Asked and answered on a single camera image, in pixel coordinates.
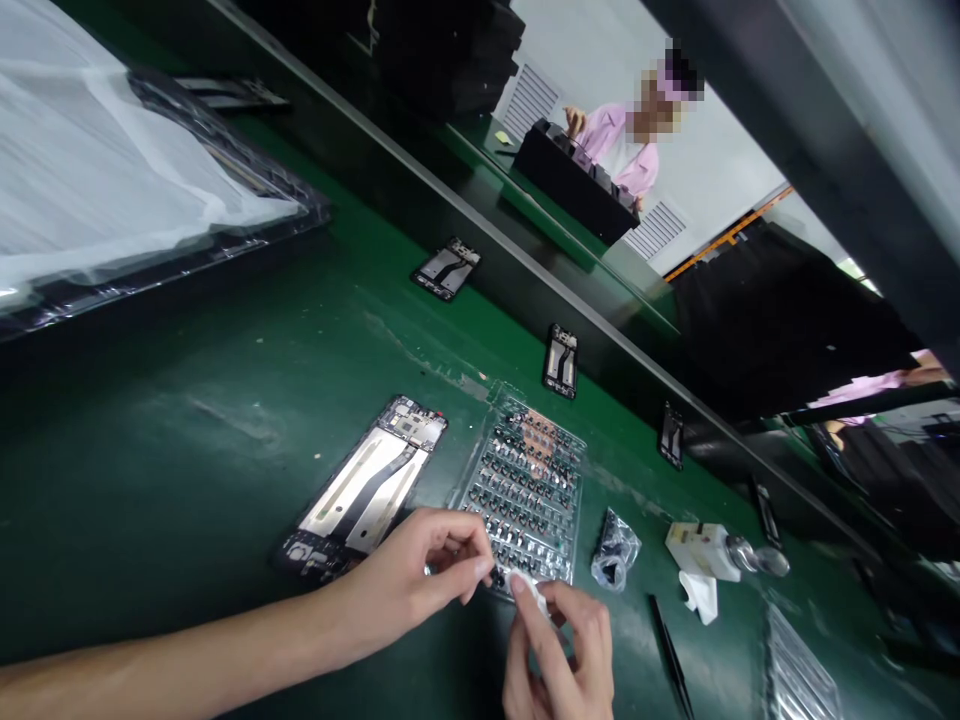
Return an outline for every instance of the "hair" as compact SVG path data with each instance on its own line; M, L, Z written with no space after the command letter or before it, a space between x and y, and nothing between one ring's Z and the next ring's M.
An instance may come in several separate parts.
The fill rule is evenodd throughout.
M680 91L696 97L703 96L703 75L697 72L697 66L688 58L680 47L680 40L673 40L672 47L667 48L666 60L667 77L679 82Z

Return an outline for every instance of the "workbench surface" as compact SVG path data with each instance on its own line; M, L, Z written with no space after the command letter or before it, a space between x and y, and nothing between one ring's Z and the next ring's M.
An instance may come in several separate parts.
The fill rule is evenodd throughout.
M126 56L185 69L111 6L61 4ZM667 528L722 522L760 543L753 508L694 462L675 472L656 431L589 378L572 403L547 391L542 338L469 286L450 304L416 287L419 245L270 120L239 124L337 204L335 222L296 263L0 391L0 662L167 632L298 592L268 555L391 396L449 420L410 502L436 506L462 478L493 399L512 392L589 446L575 584L610 608L616 716L682 716L647 593L660 600L700 719L762 715L767 603L832 674L847 718L951 716L958 690L885 661L880 612L847 567L789 534L791 574L721 584L720 617L703 627L682 604ZM621 595L589 573L607 507L643 542ZM235 715L497 716L512 615L478 594L367 660Z

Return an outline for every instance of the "forearm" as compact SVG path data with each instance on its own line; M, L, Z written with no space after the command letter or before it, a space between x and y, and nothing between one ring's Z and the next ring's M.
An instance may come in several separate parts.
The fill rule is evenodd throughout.
M330 672L354 659L337 585L171 635L0 669L0 717L208 718Z

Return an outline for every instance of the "white container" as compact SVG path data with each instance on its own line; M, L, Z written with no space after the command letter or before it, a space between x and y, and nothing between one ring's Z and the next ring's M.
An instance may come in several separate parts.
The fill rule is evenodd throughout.
M665 544L684 572L740 582L740 568L727 550L727 537L723 525L673 523Z

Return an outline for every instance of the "air vent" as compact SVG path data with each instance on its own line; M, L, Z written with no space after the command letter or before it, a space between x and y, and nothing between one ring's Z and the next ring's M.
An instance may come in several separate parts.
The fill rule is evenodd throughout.
M640 226L625 233L623 239L645 260L649 260L687 229L676 213L663 202L653 206Z
M507 104L503 124L514 138L523 140L527 130L537 120L550 117L559 99L560 93L550 87L550 83L529 64L524 63Z

